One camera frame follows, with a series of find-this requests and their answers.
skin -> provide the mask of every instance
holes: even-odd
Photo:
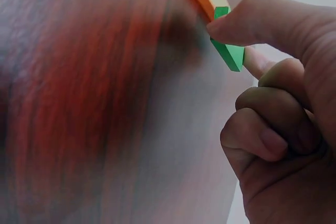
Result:
[[[220,135],[250,223],[336,223],[336,8],[243,0],[207,29],[294,57],[274,63],[246,47],[259,85],[238,97]]]

fingernail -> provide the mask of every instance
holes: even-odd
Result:
[[[206,29],[207,29],[207,31],[208,31],[208,33],[210,34],[211,37],[214,36],[217,33],[217,31],[219,29],[219,26],[220,26],[220,23],[222,22],[224,17],[225,16],[220,17],[218,19],[215,19],[211,23],[207,24]]]
[[[259,137],[266,149],[273,154],[282,154],[287,149],[287,142],[270,128],[263,130]]]
[[[300,144],[307,154],[313,152],[320,142],[320,133],[309,121],[304,121],[299,126]]]

